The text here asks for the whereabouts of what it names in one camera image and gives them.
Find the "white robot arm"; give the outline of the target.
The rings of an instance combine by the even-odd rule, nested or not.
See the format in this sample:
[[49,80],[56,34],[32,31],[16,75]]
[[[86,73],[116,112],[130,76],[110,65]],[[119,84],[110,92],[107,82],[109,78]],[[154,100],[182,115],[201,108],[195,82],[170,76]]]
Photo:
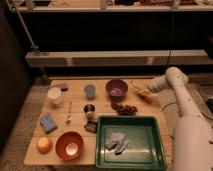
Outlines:
[[155,93],[171,88],[181,111],[173,140],[173,171],[213,171],[213,129],[186,88],[188,77],[177,67],[147,85]]

